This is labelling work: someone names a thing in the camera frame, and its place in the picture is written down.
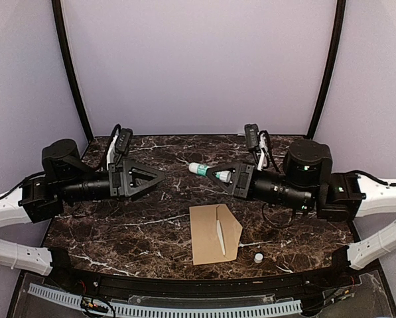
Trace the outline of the small white-capped glue bottle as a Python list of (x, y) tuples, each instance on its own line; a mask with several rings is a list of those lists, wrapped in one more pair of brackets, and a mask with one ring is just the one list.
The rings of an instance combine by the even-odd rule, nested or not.
[[(206, 172), (210, 167), (205, 164), (199, 164), (196, 162), (191, 162), (188, 165), (188, 170), (193, 174), (198, 176), (206, 176)], [(228, 183), (231, 181), (231, 172), (224, 170), (221, 172), (216, 172), (215, 176), (222, 182)]]

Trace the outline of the white letter paper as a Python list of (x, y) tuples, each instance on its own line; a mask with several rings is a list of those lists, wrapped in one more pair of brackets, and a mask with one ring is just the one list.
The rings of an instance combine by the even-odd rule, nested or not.
[(216, 231), (217, 231), (217, 236), (218, 236), (218, 240), (220, 243), (220, 247), (222, 250), (222, 254), (225, 256), (226, 248), (225, 248), (225, 244), (224, 244), (224, 236), (223, 236), (223, 232), (222, 232), (222, 226), (221, 226), (221, 222), (219, 219), (216, 220)]

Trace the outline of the brown kraft envelope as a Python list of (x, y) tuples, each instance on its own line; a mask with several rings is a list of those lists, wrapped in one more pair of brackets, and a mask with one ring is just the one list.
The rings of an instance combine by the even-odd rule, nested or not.
[[(243, 227), (225, 204), (201, 205), (189, 208), (193, 265), (230, 262), (237, 258)], [(216, 231), (219, 219), (224, 236), (226, 255), (222, 254)]]

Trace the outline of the white glue bottle cap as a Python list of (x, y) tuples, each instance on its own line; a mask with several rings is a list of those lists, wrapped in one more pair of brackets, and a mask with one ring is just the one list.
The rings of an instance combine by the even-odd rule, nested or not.
[(264, 256), (261, 253), (255, 254), (254, 262), (257, 264), (262, 263)]

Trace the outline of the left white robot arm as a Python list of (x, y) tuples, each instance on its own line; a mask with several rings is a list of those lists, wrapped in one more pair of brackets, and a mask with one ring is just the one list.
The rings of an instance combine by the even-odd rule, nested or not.
[[(124, 153), (97, 171), (81, 161), (77, 144), (62, 139), (42, 150), (43, 172), (26, 177), (0, 195), (0, 228), (39, 223), (61, 214), (64, 205), (111, 198), (137, 199), (165, 178), (164, 172), (136, 163)], [(79, 283), (63, 248), (39, 248), (0, 239), (0, 266), (52, 274), (65, 289)]]

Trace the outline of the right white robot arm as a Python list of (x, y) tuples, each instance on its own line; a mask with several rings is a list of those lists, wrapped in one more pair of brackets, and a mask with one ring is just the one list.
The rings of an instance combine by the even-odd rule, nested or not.
[[(352, 170), (332, 172), (332, 155), (325, 144), (296, 140), (283, 160), (283, 172), (270, 172), (248, 163), (208, 168), (205, 175), (232, 197), (280, 205), (293, 212), (316, 211), (331, 222), (381, 213), (396, 213), (396, 179), (381, 180)], [(396, 220), (370, 237), (335, 250), (324, 282), (337, 288), (350, 268), (361, 270), (396, 249)]]

